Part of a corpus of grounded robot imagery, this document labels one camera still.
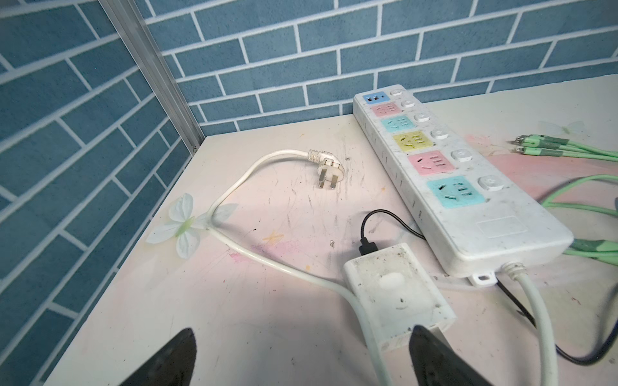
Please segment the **white USB charger adapter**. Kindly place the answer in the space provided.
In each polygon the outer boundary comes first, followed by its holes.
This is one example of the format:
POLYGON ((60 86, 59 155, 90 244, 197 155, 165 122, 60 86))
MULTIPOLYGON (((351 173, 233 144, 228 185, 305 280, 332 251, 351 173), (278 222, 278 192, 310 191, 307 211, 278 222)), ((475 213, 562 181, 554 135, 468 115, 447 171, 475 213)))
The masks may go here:
POLYGON ((344 276, 364 307, 382 352, 408 345, 417 325, 446 331, 456 320, 408 244, 352 259, 344 264, 344 276))

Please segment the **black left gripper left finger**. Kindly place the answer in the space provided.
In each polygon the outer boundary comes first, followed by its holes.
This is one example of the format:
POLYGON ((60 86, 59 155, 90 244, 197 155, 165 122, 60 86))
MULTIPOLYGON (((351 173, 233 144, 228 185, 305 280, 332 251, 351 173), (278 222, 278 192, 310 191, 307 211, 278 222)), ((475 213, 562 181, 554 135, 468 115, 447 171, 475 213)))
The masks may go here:
POLYGON ((196 363, 196 337, 184 328, 125 379, 129 385, 190 385, 196 363))

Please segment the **white power strip colourful sockets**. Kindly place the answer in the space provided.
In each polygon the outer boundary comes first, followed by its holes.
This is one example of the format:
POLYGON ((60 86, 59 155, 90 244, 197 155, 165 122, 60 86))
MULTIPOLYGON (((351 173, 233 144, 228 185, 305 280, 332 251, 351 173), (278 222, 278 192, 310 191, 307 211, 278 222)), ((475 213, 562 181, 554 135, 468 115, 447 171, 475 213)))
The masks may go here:
POLYGON ((401 85, 358 93, 353 115, 444 271, 493 285, 542 265, 572 232, 401 85))

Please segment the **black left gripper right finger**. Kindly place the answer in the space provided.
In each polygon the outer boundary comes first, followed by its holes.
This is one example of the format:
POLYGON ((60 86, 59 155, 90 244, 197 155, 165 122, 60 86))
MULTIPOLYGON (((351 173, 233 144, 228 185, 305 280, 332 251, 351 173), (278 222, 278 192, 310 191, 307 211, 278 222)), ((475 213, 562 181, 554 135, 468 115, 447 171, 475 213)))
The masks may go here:
POLYGON ((419 385, 491 385, 424 326, 412 330, 409 352, 419 385))

